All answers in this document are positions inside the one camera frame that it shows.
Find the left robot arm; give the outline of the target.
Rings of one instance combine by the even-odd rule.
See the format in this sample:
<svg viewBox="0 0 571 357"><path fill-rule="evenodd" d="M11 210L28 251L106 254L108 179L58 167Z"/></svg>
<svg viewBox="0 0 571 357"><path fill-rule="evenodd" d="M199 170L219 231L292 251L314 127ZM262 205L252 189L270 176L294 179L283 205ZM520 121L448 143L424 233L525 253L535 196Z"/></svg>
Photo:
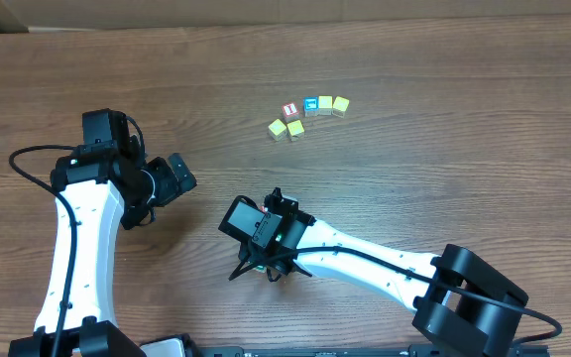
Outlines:
<svg viewBox="0 0 571 357"><path fill-rule="evenodd" d="M142 345L117 326L113 277L117 235L153 223L155 210L196 187L177 153L149 160L142 133L123 112L82 116L83 142L57 160L40 186L57 207L51 277L31 336L11 342L12 356L190 356L182 336Z"/></svg>

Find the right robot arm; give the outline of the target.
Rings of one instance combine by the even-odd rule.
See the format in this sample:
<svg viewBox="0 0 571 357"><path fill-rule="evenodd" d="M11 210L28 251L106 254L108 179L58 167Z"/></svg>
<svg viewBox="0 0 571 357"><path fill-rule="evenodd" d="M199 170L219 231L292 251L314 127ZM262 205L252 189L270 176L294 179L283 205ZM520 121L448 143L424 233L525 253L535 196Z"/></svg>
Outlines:
<svg viewBox="0 0 571 357"><path fill-rule="evenodd" d="M278 189L263 205L237 196L219 229L240 244L233 278L263 268L272 281L299 272L369 289L404 306L413 327L453 356L508 355L528 301L464 247L435 255L378 245L300 210Z"/></svg>

